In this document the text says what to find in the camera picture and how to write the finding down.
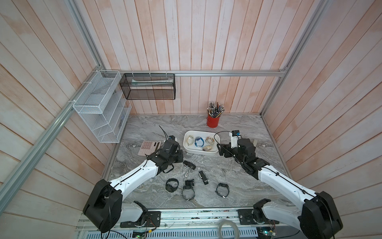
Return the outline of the small beige strap watch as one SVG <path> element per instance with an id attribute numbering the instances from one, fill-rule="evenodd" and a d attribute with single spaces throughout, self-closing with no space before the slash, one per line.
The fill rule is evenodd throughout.
<path id="1" fill-rule="evenodd" d="M 195 143 L 195 138 L 192 135 L 189 135 L 187 140 L 186 140 L 186 143 L 188 146 L 193 145 Z"/>

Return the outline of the gold bracelet watch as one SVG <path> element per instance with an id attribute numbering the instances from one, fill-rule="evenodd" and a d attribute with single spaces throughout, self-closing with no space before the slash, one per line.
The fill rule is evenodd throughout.
<path id="1" fill-rule="evenodd" d="M 215 140 L 213 137 L 210 137 L 210 136 L 207 136 L 206 137 L 206 142 L 209 144 L 209 145 L 214 145 L 215 144 Z"/>

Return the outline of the blue translucent plastic watch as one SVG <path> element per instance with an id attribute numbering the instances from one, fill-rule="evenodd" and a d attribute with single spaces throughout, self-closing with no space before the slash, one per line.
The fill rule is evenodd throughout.
<path id="1" fill-rule="evenodd" d="M 200 136 L 197 136 L 195 138 L 195 146 L 199 147 L 199 148 L 202 148 L 202 147 L 204 147 L 204 145 L 205 145 L 204 139 L 202 137 L 200 137 Z"/>

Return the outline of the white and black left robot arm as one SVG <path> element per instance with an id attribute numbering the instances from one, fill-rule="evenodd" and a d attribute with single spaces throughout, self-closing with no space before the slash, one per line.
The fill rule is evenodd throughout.
<path id="1" fill-rule="evenodd" d="M 138 201 L 123 205 L 123 200 L 145 181 L 161 172 L 168 173 L 175 163 L 183 162 L 183 151 L 174 136 L 146 156 L 146 160 L 130 172 L 106 181 L 97 182 L 84 206 L 83 214 L 101 233 L 111 231 L 118 223 L 131 222 L 137 227 L 146 225 L 148 210 Z"/>

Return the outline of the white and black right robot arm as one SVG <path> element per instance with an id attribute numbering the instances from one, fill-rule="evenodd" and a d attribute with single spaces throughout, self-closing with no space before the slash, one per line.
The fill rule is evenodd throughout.
<path id="1" fill-rule="evenodd" d="M 234 137 L 229 144 L 217 144 L 219 155 L 232 157 L 255 179 L 268 184 L 292 206 L 279 205 L 262 199 L 253 206 L 256 224 L 278 221 L 301 231 L 309 239 L 331 239 L 343 229 L 335 202 L 328 193 L 317 193 L 277 171 L 267 161 L 256 156 L 256 147 L 247 138 Z"/>

